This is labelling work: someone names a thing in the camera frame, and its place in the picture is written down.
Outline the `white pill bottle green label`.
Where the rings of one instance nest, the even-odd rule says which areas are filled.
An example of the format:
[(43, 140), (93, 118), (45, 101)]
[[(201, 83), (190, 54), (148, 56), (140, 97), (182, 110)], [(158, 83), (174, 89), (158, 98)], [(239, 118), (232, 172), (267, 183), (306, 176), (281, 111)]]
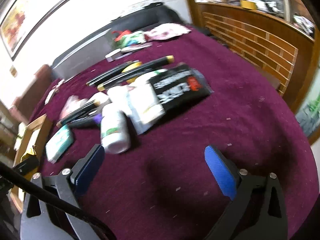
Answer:
[(124, 153), (131, 146), (125, 114), (114, 103), (102, 109), (100, 139), (105, 152), (110, 154)]

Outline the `black marker yellow end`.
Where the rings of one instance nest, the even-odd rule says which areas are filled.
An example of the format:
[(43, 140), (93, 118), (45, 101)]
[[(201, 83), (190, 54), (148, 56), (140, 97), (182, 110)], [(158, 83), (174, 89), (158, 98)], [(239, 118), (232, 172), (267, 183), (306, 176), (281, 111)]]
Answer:
[(121, 73), (121, 74), (99, 84), (97, 86), (97, 90), (100, 92), (107, 90), (112, 86), (115, 86), (119, 83), (123, 83), (124, 81), (132, 79), (134, 77), (138, 77), (140, 75), (151, 72), (153, 70), (158, 70), (164, 66), (167, 66), (167, 65), (173, 63), (174, 61), (175, 61), (174, 56), (168, 55), (168, 56), (161, 57), (159, 59), (144, 63), (137, 68), (129, 70), (128, 72)]

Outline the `black crab snack packet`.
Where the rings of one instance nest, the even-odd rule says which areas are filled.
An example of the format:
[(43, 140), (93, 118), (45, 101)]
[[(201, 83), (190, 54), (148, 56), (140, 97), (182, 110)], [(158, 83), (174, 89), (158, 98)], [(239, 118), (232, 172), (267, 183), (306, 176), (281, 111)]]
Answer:
[(149, 83), (166, 112), (213, 92), (202, 73), (185, 63), (150, 78)]

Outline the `white power adapter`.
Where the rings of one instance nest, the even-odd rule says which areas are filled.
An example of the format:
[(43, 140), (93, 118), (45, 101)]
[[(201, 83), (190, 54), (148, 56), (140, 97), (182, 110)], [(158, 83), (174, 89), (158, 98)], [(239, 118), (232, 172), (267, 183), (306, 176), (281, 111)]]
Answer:
[(130, 118), (138, 135), (149, 130), (165, 114), (148, 82), (114, 86), (108, 89), (107, 95)]

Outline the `teal tissue pack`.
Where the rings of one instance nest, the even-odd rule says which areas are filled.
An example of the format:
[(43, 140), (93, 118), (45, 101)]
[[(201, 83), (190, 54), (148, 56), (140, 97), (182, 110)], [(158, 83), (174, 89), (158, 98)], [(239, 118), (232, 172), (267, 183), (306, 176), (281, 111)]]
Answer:
[(62, 126), (46, 143), (47, 160), (56, 163), (73, 142), (73, 133), (69, 127)]

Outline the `cardboard tray box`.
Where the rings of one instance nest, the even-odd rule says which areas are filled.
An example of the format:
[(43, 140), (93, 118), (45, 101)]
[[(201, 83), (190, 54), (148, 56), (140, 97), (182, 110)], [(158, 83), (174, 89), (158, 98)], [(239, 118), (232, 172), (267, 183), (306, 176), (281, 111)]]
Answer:
[[(15, 156), (14, 166), (26, 159), (27, 154), (35, 155), (39, 161), (41, 160), (51, 127), (52, 122), (48, 119), (47, 115), (44, 114), (25, 128), (20, 147)], [(19, 213), (22, 213), (24, 191), (14, 186), (10, 191), (10, 197), (16, 209)]]

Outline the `white key fob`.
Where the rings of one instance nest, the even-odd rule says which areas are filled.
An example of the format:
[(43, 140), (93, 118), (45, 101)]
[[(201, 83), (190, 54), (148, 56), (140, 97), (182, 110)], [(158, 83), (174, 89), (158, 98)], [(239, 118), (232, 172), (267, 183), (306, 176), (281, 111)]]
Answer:
[(44, 104), (47, 105), (51, 100), (52, 98), (54, 97), (54, 95), (59, 91), (59, 88), (61, 87), (61, 85), (65, 82), (64, 79), (60, 80), (57, 85), (55, 85), (52, 90), (48, 93), (45, 101), (44, 101)]

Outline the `black marker green cap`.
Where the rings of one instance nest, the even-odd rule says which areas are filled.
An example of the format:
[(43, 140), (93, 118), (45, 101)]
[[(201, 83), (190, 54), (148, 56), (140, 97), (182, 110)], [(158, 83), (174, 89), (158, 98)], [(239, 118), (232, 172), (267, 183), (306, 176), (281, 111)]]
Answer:
[(82, 116), (87, 115), (88, 113), (91, 113), (92, 111), (97, 111), (101, 108), (101, 106), (105, 106), (106, 104), (110, 103), (110, 100), (101, 102), (99, 100), (91, 100), (87, 103), (85, 103), (83, 106), (79, 107), (78, 109), (72, 111), (70, 114), (62, 118), (60, 121), (57, 122), (56, 126), (58, 128), (76, 120), (77, 118), (80, 118)]

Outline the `maroon bed cover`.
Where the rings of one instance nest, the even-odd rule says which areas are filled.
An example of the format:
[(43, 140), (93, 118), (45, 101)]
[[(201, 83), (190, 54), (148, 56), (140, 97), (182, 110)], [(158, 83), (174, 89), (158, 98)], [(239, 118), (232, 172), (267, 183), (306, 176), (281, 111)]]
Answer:
[(213, 93), (133, 137), (126, 153), (107, 154), (80, 206), (117, 239), (203, 239), (229, 203), (204, 159), (213, 145), (238, 168), (277, 175), (293, 236), (319, 185), (308, 140), (283, 98), (250, 63), (195, 29), (129, 59), (166, 55), (201, 72)]

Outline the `small white charger block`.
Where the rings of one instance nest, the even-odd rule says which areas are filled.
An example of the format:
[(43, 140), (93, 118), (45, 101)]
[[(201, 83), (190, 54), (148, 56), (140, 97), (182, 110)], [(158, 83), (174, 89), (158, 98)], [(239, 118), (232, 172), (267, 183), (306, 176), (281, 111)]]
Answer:
[(108, 62), (115, 61), (117, 58), (119, 58), (122, 55), (121, 49), (115, 49), (105, 55), (105, 58), (107, 59)]

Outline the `green plastic bag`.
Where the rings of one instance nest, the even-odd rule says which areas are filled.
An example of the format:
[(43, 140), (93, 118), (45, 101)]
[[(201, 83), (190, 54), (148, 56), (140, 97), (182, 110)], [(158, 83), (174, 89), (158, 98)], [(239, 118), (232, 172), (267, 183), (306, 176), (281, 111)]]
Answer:
[(118, 33), (119, 36), (114, 39), (118, 48), (123, 49), (125, 47), (143, 44), (146, 42), (144, 31), (131, 32), (125, 31), (114, 31), (113, 34)]

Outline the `purple foil packet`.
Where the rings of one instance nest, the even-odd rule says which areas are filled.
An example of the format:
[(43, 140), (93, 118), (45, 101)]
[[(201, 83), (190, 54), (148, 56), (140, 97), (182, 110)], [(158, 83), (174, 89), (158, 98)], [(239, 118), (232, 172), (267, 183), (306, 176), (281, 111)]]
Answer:
[(149, 48), (152, 46), (152, 42), (142, 43), (142, 44), (133, 44), (127, 47), (122, 48), (120, 51), (123, 54), (133, 53), (135, 51), (142, 50), (144, 48)]

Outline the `pink white cloth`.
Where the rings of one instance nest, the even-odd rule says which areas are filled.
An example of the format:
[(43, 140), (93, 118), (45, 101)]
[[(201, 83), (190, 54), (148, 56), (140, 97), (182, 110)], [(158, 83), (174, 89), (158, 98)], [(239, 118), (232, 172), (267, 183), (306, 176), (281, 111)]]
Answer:
[(178, 23), (164, 23), (144, 32), (147, 41), (164, 41), (190, 33), (191, 30)]

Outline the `framed horse painting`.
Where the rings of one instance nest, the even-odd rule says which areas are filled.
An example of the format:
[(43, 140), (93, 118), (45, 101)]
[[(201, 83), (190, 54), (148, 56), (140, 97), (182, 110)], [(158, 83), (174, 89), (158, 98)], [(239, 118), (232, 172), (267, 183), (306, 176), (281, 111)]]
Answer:
[(36, 29), (70, 0), (5, 0), (1, 7), (1, 41), (14, 61)]

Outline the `black leather sofa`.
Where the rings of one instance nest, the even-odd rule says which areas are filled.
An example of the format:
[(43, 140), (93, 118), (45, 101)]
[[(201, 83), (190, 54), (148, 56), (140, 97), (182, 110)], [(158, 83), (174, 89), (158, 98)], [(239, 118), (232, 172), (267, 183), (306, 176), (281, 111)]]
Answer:
[(162, 2), (151, 3), (146, 7), (144, 7), (143, 9), (132, 12), (122, 17), (118, 17), (112, 20), (109, 24), (89, 34), (88, 36), (83, 38), (81, 41), (77, 42), (75, 45), (69, 48), (67, 51), (62, 53), (60, 56), (58, 56), (53, 61), (51, 68), (54, 68), (63, 59), (63, 57), (66, 56), (73, 49), (77, 48), (84, 42), (88, 41), (90, 38), (93, 38), (94, 36), (98, 35), (100, 32), (105, 31), (107, 29), (111, 29), (111, 31), (125, 31), (125, 30), (130, 30), (131, 32), (138, 31), (138, 30), (145, 31), (165, 23), (184, 24), (184, 21), (180, 18), (180, 16), (176, 11), (166, 6), (164, 3)]

